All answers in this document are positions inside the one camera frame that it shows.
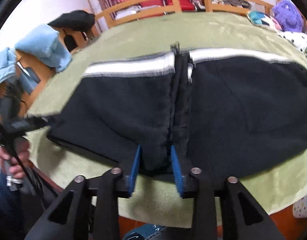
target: white stripe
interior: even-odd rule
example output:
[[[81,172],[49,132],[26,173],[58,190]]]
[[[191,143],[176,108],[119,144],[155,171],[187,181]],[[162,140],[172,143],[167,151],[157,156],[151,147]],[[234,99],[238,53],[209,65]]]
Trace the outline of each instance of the white stripe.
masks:
[[[198,62],[201,60],[218,60],[229,57],[256,57],[264,61],[282,61],[282,62],[291,62],[292,60],[287,57],[282,57],[276,54],[249,50],[249,49],[230,49],[230,48],[211,48],[211,49],[197,49],[190,51],[190,57],[193,62]]]
[[[102,62],[89,66],[83,76],[150,76],[175,72],[175,54],[169,52],[161,57],[135,61]]]

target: star-patterned fabric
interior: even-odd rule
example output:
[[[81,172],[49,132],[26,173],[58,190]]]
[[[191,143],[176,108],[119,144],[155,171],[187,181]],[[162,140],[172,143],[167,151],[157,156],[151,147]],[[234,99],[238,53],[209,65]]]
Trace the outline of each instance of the star-patterned fabric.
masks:
[[[307,218],[307,195],[294,203],[292,213],[295,218]]]

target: black clamp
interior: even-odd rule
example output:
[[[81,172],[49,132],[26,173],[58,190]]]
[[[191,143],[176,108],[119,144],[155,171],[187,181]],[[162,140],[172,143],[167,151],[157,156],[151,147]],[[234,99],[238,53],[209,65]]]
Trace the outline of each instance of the black clamp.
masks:
[[[102,176],[77,176],[47,209],[28,233],[26,240],[119,240],[118,198],[129,198],[135,187],[141,149],[134,160],[112,168]],[[190,240],[217,240],[215,191],[206,172],[178,159],[171,148],[175,182],[183,198],[194,198]],[[97,204],[91,205],[93,196]],[[229,177],[219,194],[223,240],[283,240],[274,222],[236,177]]]

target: light blue towel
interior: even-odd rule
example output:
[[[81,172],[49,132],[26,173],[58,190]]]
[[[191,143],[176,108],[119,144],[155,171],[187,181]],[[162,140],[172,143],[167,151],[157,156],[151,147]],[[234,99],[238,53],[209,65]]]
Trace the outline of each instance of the light blue towel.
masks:
[[[10,48],[5,48],[0,52],[0,83],[7,78],[16,75],[16,55]]]
[[[36,56],[56,72],[63,71],[71,61],[71,54],[58,39],[59,32],[47,24],[34,28],[15,44],[15,49]]]

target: blue cloth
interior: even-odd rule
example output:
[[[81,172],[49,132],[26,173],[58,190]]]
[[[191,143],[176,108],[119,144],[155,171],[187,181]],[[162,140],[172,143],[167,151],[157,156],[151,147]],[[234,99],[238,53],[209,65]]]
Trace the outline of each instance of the blue cloth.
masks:
[[[63,71],[71,61],[71,54],[58,39],[59,32],[42,24],[15,44],[15,49],[36,56],[56,72]]]
[[[16,55],[10,48],[0,52],[0,83],[16,75]]]
[[[124,235],[123,240],[129,240],[132,238],[137,240],[144,240],[163,228],[164,226],[144,224],[138,228],[130,230],[127,234]]]

